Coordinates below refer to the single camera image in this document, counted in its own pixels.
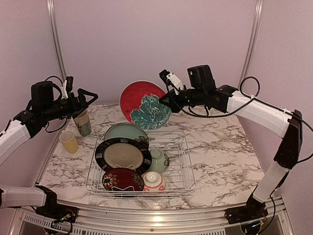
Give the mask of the floral ceramic tumbler cup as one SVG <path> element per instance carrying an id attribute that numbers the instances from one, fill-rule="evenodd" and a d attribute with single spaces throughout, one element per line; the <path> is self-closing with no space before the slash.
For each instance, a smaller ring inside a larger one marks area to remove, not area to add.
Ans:
<path id="1" fill-rule="evenodd" d="M 88 136 L 92 132 L 89 112 L 87 109 L 85 109 L 74 119 L 74 123 L 82 137 Z"/>

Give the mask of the red plate with teal flower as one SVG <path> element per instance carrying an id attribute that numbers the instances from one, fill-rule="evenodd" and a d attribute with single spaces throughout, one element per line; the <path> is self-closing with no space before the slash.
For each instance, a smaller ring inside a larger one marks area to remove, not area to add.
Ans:
<path id="1" fill-rule="evenodd" d="M 135 81 L 121 93 L 119 104 L 128 122 L 144 130 L 156 130 L 164 126 L 172 112 L 159 103 L 164 90 L 150 81 Z"/>

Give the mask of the yellow mug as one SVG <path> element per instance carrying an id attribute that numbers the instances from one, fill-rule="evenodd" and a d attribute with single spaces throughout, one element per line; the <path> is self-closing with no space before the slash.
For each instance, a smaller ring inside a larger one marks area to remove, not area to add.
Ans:
<path id="1" fill-rule="evenodd" d="M 62 131 L 59 140 L 68 153 L 74 154 L 78 151 L 77 139 L 72 131 Z"/>

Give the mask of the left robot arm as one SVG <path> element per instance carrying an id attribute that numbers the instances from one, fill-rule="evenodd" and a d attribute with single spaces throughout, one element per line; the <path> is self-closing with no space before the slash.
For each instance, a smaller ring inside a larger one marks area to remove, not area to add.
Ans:
<path id="1" fill-rule="evenodd" d="M 73 77 L 67 77 L 61 86 L 46 79 L 31 86 L 31 99 L 25 110 L 10 120 L 0 133 L 0 162 L 3 164 L 12 153 L 34 138 L 50 121 L 76 118 L 94 101 L 98 94 L 78 89 L 72 92 Z M 42 207 L 50 217 L 57 218 L 62 207 L 55 192 L 46 187 L 14 187 L 1 185 L 0 207 Z"/>

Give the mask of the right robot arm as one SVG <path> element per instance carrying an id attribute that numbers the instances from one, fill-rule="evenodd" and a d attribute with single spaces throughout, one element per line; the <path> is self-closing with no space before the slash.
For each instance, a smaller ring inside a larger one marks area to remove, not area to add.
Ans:
<path id="1" fill-rule="evenodd" d="M 274 156 L 274 162 L 242 208 L 246 219 L 253 219 L 265 206 L 265 201 L 286 179 L 289 171 L 298 163 L 302 146 L 302 114 L 295 110 L 283 110 L 261 101 L 255 95 L 245 94 L 241 88 L 230 85 L 216 87 L 208 65 L 188 68 L 191 88 L 187 89 L 173 73 L 163 70 L 159 77 L 167 87 L 172 86 L 159 102 L 173 113 L 183 111 L 196 117 L 191 109 L 203 106 L 206 111 L 214 108 L 223 117 L 237 115 L 249 119 L 281 137 L 282 141 Z"/>

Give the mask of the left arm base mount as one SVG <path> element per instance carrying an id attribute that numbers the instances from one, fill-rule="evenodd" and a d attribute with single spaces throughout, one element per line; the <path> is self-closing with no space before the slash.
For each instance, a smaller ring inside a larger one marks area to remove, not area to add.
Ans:
<path id="1" fill-rule="evenodd" d="M 78 208 L 57 203 L 52 206 L 37 207 L 35 212 L 36 214 L 54 219 L 55 223 L 62 221 L 74 223 L 76 221 Z"/>

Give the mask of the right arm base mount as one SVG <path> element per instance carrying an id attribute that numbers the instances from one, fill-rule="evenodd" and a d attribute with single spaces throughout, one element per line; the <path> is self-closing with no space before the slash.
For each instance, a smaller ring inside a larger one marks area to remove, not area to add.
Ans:
<path id="1" fill-rule="evenodd" d="M 228 220 L 229 224 L 236 224 L 266 217 L 267 215 L 268 211 L 266 206 L 261 206 L 260 209 L 256 209 L 251 205 L 245 205 L 226 209 L 224 217 Z"/>

